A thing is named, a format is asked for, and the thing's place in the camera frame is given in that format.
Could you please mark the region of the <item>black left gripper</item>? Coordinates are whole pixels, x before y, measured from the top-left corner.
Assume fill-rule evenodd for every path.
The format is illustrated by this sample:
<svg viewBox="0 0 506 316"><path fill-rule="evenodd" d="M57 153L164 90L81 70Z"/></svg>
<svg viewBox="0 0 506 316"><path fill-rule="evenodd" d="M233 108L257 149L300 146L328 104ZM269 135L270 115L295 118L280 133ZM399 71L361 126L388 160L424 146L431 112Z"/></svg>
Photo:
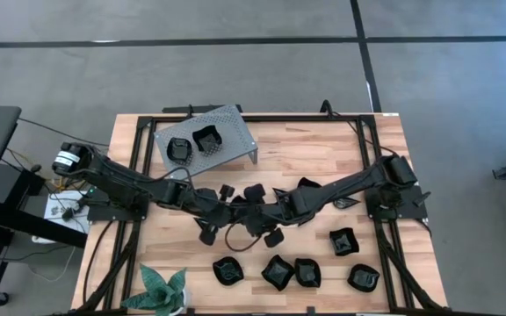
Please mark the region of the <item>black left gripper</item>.
<svg viewBox="0 0 506 316"><path fill-rule="evenodd" d="M207 246L213 245L220 227L228 224L228 227L231 228L235 225L243 224L244 217L231 219L231 212L244 213L248 210L248 204L230 203L228 205L227 199L232 197L234 192L235 189L226 184L222 185L219 196L215 190L208 188L197 189L195 191L197 204L201 210L200 217L204 222L199 239Z"/></svg>

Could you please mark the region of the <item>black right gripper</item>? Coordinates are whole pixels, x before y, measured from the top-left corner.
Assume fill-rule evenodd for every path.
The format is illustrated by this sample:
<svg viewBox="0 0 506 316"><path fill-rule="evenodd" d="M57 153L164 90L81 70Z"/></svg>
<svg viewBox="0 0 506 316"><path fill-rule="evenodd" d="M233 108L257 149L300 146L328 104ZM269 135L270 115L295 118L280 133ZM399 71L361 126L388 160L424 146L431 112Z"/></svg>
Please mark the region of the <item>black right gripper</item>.
<svg viewBox="0 0 506 316"><path fill-rule="evenodd" d="M273 204L266 204L264 196L266 192L262 184L258 183L247 187L244 196L236 197L238 207L247 207L247 215L242 221L247 232L257 238L263 237L267 248L275 248L284 240L284 234L278 227L287 223L286 197L277 199Z"/></svg>

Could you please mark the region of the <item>grey perforated metal riser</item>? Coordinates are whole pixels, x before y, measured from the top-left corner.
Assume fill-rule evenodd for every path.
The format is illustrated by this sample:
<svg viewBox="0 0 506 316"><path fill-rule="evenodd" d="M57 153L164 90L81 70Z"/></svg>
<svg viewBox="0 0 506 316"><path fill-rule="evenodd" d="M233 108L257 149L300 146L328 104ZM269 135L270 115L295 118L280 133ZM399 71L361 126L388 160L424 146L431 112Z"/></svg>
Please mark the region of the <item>grey perforated metal riser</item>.
<svg viewBox="0 0 506 316"><path fill-rule="evenodd" d="M209 153L202 153L199 152L192 133L209 125L216 126L222 145ZM191 142L192 156L187 163L175 163L168 158L167 146L171 138L183 138ZM223 105L194 118L186 118L173 126L161 127L155 132L155 143L163 158L163 165L173 179L195 176L245 155L254 164L258 158L257 143L234 104Z"/></svg>

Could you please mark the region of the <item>green leafy plant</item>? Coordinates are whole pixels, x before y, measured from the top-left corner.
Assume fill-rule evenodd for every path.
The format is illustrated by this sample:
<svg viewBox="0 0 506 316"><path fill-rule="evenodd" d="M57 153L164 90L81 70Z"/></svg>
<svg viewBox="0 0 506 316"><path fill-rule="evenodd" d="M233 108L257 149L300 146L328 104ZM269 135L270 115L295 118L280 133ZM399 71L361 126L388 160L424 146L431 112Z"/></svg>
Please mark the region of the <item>green leafy plant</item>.
<svg viewBox="0 0 506 316"><path fill-rule="evenodd" d="M155 316L176 316L183 303L186 271L187 268L183 268L166 281L155 269L141 264L145 291L124 299L120 305L126 309L153 311Z"/></svg>

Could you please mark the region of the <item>black bar behind table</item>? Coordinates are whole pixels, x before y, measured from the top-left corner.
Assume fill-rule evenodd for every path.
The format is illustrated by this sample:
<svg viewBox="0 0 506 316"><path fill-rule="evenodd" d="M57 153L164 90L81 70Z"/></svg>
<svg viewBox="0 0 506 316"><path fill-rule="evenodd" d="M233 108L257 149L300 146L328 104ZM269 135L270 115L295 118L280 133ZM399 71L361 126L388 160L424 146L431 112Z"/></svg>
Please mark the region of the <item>black bar behind table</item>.
<svg viewBox="0 0 506 316"><path fill-rule="evenodd" d="M164 107L162 113L183 113L185 115L192 115L194 113L206 113L218 108L223 107L223 104L209 104L209 105L192 105L186 106L175 106L175 107Z"/></svg>

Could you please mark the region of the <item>long black floor tape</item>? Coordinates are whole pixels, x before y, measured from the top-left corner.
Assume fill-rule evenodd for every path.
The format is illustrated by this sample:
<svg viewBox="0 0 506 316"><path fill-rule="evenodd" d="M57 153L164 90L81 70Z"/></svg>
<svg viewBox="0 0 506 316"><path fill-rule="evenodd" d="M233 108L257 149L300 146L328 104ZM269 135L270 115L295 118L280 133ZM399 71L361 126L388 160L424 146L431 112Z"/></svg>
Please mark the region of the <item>long black floor tape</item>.
<svg viewBox="0 0 506 316"><path fill-rule="evenodd" d="M416 37L262 37L211 39L107 39L64 41L0 41L0 48L79 48L79 47L192 47L241 45L308 44L408 44L506 42L506 35L416 36Z"/></svg>

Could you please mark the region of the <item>white power strip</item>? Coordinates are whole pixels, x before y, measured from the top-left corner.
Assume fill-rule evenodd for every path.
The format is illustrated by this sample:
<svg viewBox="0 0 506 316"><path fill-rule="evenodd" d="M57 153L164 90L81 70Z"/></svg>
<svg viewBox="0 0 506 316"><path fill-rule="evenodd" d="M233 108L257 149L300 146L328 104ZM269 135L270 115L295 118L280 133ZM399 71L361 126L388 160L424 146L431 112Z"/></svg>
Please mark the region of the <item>white power strip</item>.
<svg viewBox="0 0 506 316"><path fill-rule="evenodd" d="M43 218L78 232L87 233L89 231L88 213L90 208L87 205L79 205L82 194L82 191L77 190L51 193L46 200Z"/></svg>

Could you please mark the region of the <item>black aluminium table frame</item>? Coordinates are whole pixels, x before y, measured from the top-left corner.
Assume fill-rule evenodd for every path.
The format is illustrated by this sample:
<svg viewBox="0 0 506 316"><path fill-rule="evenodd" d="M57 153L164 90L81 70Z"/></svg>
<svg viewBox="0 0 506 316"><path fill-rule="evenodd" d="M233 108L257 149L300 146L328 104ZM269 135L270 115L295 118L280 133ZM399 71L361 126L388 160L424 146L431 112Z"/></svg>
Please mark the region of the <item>black aluminium table frame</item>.
<svg viewBox="0 0 506 316"><path fill-rule="evenodd" d="M404 156L411 167L399 117L320 112L245 113L242 118L257 143L257 163L245 155L189 176L195 188L218 192L226 184L235 189L233 195L242 195L260 183L264 202L273 204L273 188L294 190L302 177L324 186L392 154ZM315 308L315 316L448 315L430 235L415 219L371 219L365 190L348 198L360 203L339 210L331 202L300 226L279 225L285 238L275 248L267 248L264 238L251 236L244 225L220 228L207 246L199 239L197 217L156 204L148 205L144 220L92 222L72 311L79 316L154 316L120 305L144 291L144 264L164 278L187 268L189 303L176 316L307 316L308 306ZM329 233L345 227L353 229L359 252L336 256ZM293 267L297 258L315 260L321 286L302 287L294 274L278 291L261 275L274 255ZM226 256L234 257L244 273L231 286L222 285L213 273L213 263ZM360 263L380 273L372 292L347 283L351 268Z"/></svg>

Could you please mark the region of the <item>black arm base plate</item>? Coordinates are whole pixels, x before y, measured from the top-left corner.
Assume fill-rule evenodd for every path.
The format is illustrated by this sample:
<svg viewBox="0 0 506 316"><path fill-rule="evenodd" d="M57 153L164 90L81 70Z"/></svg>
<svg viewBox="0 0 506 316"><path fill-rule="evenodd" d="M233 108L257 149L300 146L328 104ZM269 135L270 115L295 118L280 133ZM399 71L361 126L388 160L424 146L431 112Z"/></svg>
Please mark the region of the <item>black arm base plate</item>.
<svg viewBox="0 0 506 316"><path fill-rule="evenodd" d="M86 192L86 205L89 207L88 221L138 221L147 217L149 199L138 196L128 205L114 202L107 194L96 187Z"/></svg>
<svg viewBox="0 0 506 316"><path fill-rule="evenodd" d="M368 216L380 222L396 219L427 219L425 201L421 207L415 207L412 203L423 193L418 185L406 189L383 187L366 190Z"/></svg>

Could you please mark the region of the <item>black desk frame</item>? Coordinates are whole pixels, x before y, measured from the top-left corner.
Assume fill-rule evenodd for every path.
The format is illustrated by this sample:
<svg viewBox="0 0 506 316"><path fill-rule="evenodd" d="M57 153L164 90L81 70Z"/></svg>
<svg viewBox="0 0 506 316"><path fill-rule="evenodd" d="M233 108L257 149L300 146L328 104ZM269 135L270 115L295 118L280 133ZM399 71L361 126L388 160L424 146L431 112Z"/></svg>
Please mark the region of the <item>black desk frame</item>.
<svg viewBox="0 0 506 316"><path fill-rule="evenodd" d="M15 175L9 178L10 190L7 192L5 200L0 202L0 283L7 265L11 262L4 256L16 231L58 241L75 248L85 246L85 233L60 226L20 209L28 196L40 191L45 183L43 178L28 169L15 169L12 165L2 165L1 170L13 171Z"/></svg>

